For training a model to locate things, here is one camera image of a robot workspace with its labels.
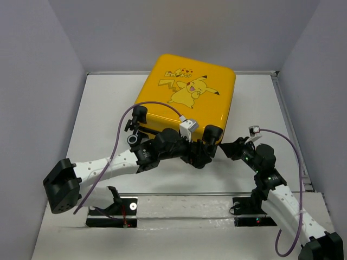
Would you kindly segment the yellow hard-shell suitcase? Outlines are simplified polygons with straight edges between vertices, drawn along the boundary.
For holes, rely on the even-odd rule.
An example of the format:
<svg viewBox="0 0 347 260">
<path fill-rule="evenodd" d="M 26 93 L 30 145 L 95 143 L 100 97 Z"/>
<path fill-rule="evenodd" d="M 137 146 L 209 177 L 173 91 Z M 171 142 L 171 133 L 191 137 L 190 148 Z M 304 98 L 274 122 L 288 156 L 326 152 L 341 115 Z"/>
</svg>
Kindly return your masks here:
<svg viewBox="0 0 347 260">
<path fill-rule="evenodd" d="M 126 125 L 132 131 L 127 142 L 135 146 L 166 128 L 178 131 L 182 114 L 198 123 L 192 141 L 201 141 L 214 157 L 226 129 L 235 81 L 235 72 L 227 67 L 160 56 L 136 98 L 133 118 Z"/>
</svg>

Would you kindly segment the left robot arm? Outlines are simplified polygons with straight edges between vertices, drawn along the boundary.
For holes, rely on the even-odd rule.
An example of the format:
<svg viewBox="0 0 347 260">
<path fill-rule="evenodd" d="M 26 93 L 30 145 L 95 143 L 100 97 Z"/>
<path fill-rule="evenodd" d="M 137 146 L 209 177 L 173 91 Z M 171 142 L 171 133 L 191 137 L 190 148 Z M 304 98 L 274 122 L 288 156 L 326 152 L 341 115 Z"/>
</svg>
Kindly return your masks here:
<svg viewBox="0 0 347 260">
<path fill-rule="evenodd" d="M 121 203 L 117 189 L 113 186 L 97 187 L 97 183 L 149 171 L 160 161 L 173 158 L 180 158 L 194 168 L 203 168 L 212 161 L 202 140 L 190 142 L 171 128 L 113 158 L 76 163 L 68 158 L 62 159 L 43 180 L 51 212 L 60 214 L 81 205 L 98 207 L 114 214 Z"/>
</svg>

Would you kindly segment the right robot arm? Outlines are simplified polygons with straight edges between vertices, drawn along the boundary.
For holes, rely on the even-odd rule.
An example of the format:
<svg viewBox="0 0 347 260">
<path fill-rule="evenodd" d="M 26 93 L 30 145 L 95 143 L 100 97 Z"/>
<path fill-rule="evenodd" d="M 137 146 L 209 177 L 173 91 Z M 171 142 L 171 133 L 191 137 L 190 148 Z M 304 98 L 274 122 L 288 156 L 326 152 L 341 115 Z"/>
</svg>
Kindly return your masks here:
<svg viewBox="0 0 347 260">
<path fill-rule="evenodd" d="M 242 160 L 255 172 L 255 189 L 250 197 L 233 200 L 233 215 L 263 212 L 271 217 L 281 232 L 300 244 L 298 259 L 344 259 L 342 238 L 336 232 L 328 232 L 303 208 L 302 197 L 293 195 L 275 168 L 276 157 L 271 146 L 254 146 L 247 138 L 238 138 L 221 144 L 220 148 L 227 158 Z"/>
</svg>

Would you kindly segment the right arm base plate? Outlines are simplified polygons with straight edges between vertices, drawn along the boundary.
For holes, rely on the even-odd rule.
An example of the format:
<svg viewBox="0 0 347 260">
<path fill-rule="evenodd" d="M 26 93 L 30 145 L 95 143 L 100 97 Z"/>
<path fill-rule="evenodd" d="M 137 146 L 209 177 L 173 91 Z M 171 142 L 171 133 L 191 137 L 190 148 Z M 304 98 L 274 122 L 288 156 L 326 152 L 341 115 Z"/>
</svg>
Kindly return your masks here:
<svg viewBox="0 0 347 260">
<path fill-rule="evenodd" d="M 251 197 L 234 197 L 229 213 L 236 227 L 276 226 L 275 221 L 262 209 L 253 204 Z"/>
</svg>

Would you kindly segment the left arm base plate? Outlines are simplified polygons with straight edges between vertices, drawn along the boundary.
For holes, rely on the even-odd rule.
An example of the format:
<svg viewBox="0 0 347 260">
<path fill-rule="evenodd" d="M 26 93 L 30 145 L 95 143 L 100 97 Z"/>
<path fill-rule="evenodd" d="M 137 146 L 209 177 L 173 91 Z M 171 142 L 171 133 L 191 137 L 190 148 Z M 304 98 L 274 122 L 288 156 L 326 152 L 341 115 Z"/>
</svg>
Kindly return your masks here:
<svg viewBox="0 0 347 260">
<path fill-rule="evenodd" d="M 89 228 L 136 228 L 138 224 L 138 197 L 121 197 L 122 205 L 105 210 L 89 208 L 86 226 Z"/>
</svg>

